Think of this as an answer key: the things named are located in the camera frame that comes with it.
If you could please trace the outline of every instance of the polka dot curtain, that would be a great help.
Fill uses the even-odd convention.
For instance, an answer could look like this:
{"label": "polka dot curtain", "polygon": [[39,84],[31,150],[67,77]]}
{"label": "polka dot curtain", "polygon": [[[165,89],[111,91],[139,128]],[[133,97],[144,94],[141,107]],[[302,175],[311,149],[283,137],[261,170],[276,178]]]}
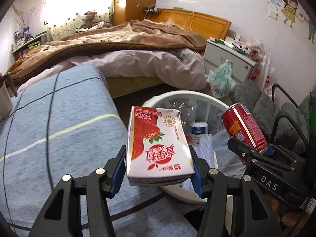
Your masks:
{"label": "polka dot curtain", "polygon": [[79,30],[88,11],[97,12],[97,20],[110,22],[114,0],[45,0],[44,20],[54,41]]}

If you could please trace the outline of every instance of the strawberry milk drink box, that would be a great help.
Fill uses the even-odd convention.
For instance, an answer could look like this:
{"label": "strawberry milk drink box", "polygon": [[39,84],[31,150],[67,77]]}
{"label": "strawberry milk drink box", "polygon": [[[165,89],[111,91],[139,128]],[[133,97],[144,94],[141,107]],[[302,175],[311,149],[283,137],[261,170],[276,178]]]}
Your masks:
{"label": "strawberry milk drink box", "polygon": [[135,186],[182,183],[194,173],[180,111],[132,107],[126,172]]}

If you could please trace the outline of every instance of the silver screw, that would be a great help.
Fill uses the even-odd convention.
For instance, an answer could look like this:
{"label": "silver screw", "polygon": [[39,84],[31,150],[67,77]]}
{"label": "silver screw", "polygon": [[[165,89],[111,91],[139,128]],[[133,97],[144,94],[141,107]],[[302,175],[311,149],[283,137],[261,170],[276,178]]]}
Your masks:
{"label": "silver screw", "polygon": [[250,182],[250,181],[251,181],[251,176],[249,176],[249,175],[244,175],[244,176],[243,176],[243,179],[244,179],[246,182]]}
{"label": "silver screw", "polygon": [[105,169],[104,168],[98,168],[96,171],[95,171],[98,175],[102,175],[105,173]]}
{"label": "silver screw", "polygon": [[211,168],[211,169],[209,170],[209,173],[210,173],[211,175],[217,175],[217,174],[218,174],[218,171],[217,171],[216,168]]}
{"label": "silver screw", "polygon": [[70,175],[64,175],[63,176],[63,181],[67,182],[71,179],[71,176]]}

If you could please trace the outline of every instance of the cartoon girl's yellow dress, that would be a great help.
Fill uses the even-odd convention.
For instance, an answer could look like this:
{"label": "cartoon girl's yellow dress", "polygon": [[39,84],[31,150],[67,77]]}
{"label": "cartoon girl's yellow dress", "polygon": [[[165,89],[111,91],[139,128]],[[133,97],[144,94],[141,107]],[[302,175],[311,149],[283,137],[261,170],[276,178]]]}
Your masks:
{"label": "cartoon girl's yellow dress", "polygon": [[291,22],[295,22],[295,9],[290,5],[285,6],[284,9],[281,10],[283,15],[290,20]]}

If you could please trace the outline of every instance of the cartoon boy sticker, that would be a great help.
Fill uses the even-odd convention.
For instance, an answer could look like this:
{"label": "cartoon boy sticker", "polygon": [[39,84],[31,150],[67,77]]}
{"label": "cartoon boy sticker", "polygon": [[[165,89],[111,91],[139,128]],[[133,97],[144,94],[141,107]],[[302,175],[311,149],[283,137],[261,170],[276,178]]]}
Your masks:
{"label": "cartoon boy sticker", "polygon": [[297,11],[297,7],[299,5],[297,0],[283,0],[285,2],[284,5],[284,9],[282,9],[282,13],[283,15],[286,17],[286,19],[284,20],[284,23],[286,24],[288,20],[291,21],[290,27],[293,28],[293,22],[295,22],[295,16],[296,15],[296,11]]}
{"label": "cartoon boy sticker", "polygon": [[309,33],[309,40],[312,40],[312,43],[314,43],[314,37],[315,37],[315,31],[316,28],[314,27],[313,23],[311,20],[307,21],[308,23],[308,33]]}

